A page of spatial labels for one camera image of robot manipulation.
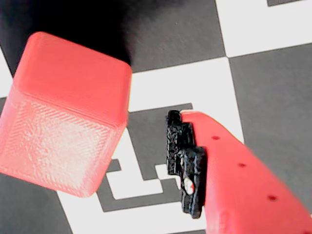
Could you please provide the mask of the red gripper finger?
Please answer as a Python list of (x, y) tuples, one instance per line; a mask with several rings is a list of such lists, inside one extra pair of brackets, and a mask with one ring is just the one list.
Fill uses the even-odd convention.
[(168, 174), (181, 180), (182, 211), (206, 216), (209, 234), (309, 234), (310, 213), (222, 124), (198, 111), (167, 115)]

